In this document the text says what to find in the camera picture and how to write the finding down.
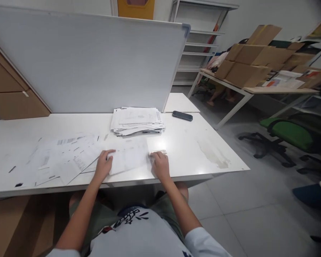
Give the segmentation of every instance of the tiled floor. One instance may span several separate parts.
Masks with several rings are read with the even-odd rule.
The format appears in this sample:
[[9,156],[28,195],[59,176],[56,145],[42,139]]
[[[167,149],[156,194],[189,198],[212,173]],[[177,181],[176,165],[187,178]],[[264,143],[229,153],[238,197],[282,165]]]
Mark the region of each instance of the tiled floor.
[[[174,86],[172,92],[187,95],[189,89]],[[201,99],[190,98],[211,125],[233,108],[225,100],[217,100],[211,107]],[[190,188],[189,205],[206,230],[234,257],[319,256],[321,246],[309,235],[321,236],[321,213],[304,206],[291,192],[318,180],[300,175],[295,168],[282,167],[273,156],[253,157],[256,149],[238,136],[256,131],[267,135],[258,125],[260,118],[258,111],[244,106],[218,131],[250,170],[222,174]],[[288,154],[303,155],[291,148]]]

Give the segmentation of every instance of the white shelving unit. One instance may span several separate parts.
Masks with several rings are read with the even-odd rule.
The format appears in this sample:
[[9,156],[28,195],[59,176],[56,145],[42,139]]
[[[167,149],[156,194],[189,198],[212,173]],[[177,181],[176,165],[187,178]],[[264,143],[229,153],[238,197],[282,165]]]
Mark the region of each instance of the white shelving unit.
[[[238,5],[204,0],[174,0],[169,16],[171,22],[191,25],[191,31],[179,63],[173,85],[192,85],[200,68],[206,66],[219,47],[219,29],[227,13]],[[213,31],[216,24],[219,29]],[[214,36],[212,44],[209,39]]]

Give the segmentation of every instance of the shorts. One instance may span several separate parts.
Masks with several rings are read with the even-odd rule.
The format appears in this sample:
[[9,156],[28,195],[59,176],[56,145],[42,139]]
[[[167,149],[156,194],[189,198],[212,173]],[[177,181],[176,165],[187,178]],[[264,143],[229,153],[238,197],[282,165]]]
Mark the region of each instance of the shorts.
[[[80,201],[76,201],[69,208],[70,217],[72,217],[72,215],[76,211],[79,203]],[[157,213],[162,219],[166,220],[174,230],[174,232],[177,234],[178,238],[184,243],[184,237],[179,227],[178,220],[168,194],[164,194],[149,208]],[[107,206],[101,204],[100,202],[95,201],[85,240],[83,242],[83,251],[81,251],[83,254],[81,253],[81,256],[86,255],[89,250],[90,242],[98,236],[103,227],[111,226],[120,219],[121,217],[119,217],[117,213],[109,209]]]

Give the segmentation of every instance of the person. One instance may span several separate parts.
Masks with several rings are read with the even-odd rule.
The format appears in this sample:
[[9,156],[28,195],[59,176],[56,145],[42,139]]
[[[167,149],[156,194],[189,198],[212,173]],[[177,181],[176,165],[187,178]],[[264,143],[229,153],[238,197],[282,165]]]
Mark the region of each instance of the person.
[[[211,65],[210,70],[212,72],[216,72],[220,65],[222,64],[222,62],[225,60],[226,56],[228,55],[228,52],[231,50],[232,47],[230,47],[229,49],[227,49],[227,51],[223,52]],[[207,101],[207,103],[210,106],[214,106],[214,100],[221,95],[222,91],[221,91],[221,85],[216,86],[215,91],[212,95],[212,97]]]
[[166,193],[150,208],[138,205],[118,217],[96,201],[114,150],[103,151],[81,199],[70,199],[71,219],[48,256],[230,256],[202,227],[188,205],[188,189],[170,177],[168,156],[154,152],[153,171]]

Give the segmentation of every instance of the smartphone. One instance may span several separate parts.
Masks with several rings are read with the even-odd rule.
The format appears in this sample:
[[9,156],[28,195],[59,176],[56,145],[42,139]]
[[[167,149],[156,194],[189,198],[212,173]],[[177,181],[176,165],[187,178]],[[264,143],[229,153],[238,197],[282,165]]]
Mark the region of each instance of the smartphone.
[[179,112],[179,111],[173,111],[172,112],[172,116],[179,118],[179,119],[183,119],[183,120],[187,120],[187,121],[192,121],[193,120],[193,116],[190,114],[186,114],[184,112]]

